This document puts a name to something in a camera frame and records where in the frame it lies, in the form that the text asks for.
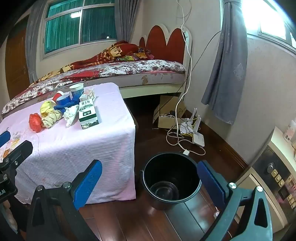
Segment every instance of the trash can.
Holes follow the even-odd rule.
[[[201,187],[194,160],[182,153],[165,152],[150,159],[142,170],[141,181],[149,203],[157,210],[193,198]]]

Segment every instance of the red blanket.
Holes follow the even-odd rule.
[[[101,53],[99,53],[98,55],[92,58],[82,60],[82,61],[77,61],[59,70],[49,72],[48,74],[46,74],[45,76],[43,76],[42,78],[40,78],[39,80],[37,80],[31,85],[34,85],[38,82],[47,80],[61,73],[65,73],[67,71],[74,70],[74,69],[82,69],[89,66],[104,64],[104,63],[149,60],[153,58],[154,57],[153,55],[151,55],[149,50],[143,47],[139,47],[135,44],[130,44],[126,41],[119,41],[113,44],[110,48],[105,49],[104,51],[102,51]]]

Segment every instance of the window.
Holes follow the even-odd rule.
[[[90,42],[115,40],[114,1],[66,0],[50,3],[44,20],[42,52],[45,57]]]
[[[247,33],[262,36],[282,45],[296,48],[288,26],[279,13],[265,0],[242,0]]]

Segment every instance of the safe knob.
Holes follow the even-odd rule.
[[[268,173],[272,173],[273,170],[274,170],[273,163],[268,164],[268,166],[267,166],[267,172]]]

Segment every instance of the bottle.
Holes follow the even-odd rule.
[[[286,142],[291,141],[292,137],[294,136],[295,131],[296,131],[296,118],[294,120],[291,120],[290,124],[288,125],[287,130],[283,134],[283,137],[286,140]]]

